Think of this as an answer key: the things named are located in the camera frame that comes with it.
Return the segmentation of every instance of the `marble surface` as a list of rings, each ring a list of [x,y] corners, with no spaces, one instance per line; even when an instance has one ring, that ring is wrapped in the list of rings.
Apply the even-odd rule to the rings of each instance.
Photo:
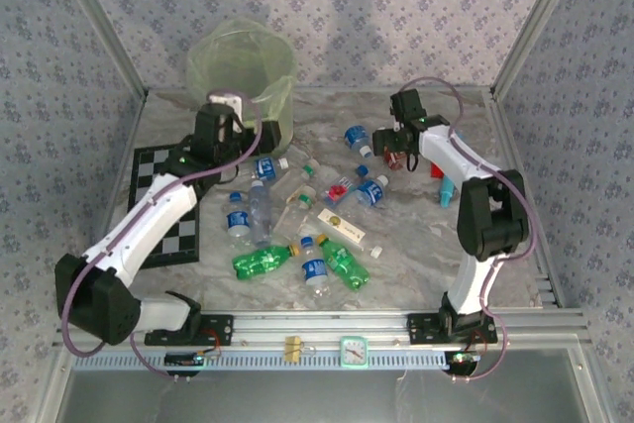
[[[499,163],[481,94],[477,90],[465,94],[467,113],[461,127],[464,138],[479,154]],[[313,180],[317,186],[330,174],[354,168],[357,156],[343,144],[337,114],[342,108],[352,109],[369,131],[389,126],[388,96],[387,92],[296,92],[291,165],[297,166],[301,161],[298,150],[319,160],[322,167]],[[428,113],[443,114],[450,121],[456,118],[457,106],[452,97],[421,90],[421,98]],[[178,142],[192,131],[194,117],[195,109],[186,102],[166,101],[151,93],[135,148]],[[306,292],[300,263],[294,261],[253,280],[236,280],[231,258],[244,249],[228,242],[221,206],[230,190],[248,190],[247,178],[215,187],[202,200],[199,263],[143,270],[132,290],[145,296],[173,289],[199,300],[204,309],[216,310],[436,308],[456,277],[462,249],[456,235],[458,201],[455,199],[449,209],[440,208],[440,183],[430,177],[429,167],[429,162],[421,160],[414,173],[394,172],[382,160],[371,159],[371,173],[385,173],[389,177],[388,191],[376,209],[355,210],[352,221],[376,236],[384,252],[378,260],[362,259],[371,278],[359,292],[348,290],[331,275],[331,295],[315,302]],[[111,226],[126,212],[132,158],[127,168]],[[536,273],[537,268],[531,262],[504,267],[490,294],[490,303],[505,307],[539,306],[533,278]]]

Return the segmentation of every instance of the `small clock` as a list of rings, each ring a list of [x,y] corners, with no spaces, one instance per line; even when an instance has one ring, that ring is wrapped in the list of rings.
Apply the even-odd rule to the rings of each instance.
[[[367,339],[356,336],[341,338],[341,367],[367,369],[369,364]]]

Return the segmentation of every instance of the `patterned wallpaper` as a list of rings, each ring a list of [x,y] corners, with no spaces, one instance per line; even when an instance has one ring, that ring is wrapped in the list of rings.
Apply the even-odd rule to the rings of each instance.
[[[634,421],[634,0],[561,0],[504,99],[569,305]]]
[[[139,100],[75,0],[0,0],[0,421],[26,421],[53,263],[99,224]]]
[[[535,0],[100,0],[149,87],[184,85],[188,49],[238,15],[287,36],[303,85],[382,86],[422,72],[497,76]]]

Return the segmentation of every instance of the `trash bin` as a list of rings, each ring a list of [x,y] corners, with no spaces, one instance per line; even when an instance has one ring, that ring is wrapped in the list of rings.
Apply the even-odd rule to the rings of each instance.
[[[248,19],[223,22],[187,54],[187,90],[198,103],[212,89],[246,93],[260,107],[263,120],[279,125],[281,154],[293,136],[292,91],[297,64],[290,44],[266,27]],[[243,110],[246,127],[255,126],[255,113]]]

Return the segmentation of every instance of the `chessboard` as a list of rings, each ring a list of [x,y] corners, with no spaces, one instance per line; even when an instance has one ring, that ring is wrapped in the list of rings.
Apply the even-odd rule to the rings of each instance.
[[[137,204],[152,185],[169,151],[176,145],[135,149],[130,178],[128,211]],[[141,268],[169,266],[172,264],[194,263],[199,258],[198,205],[183,215],[167,231],[148,255]]]

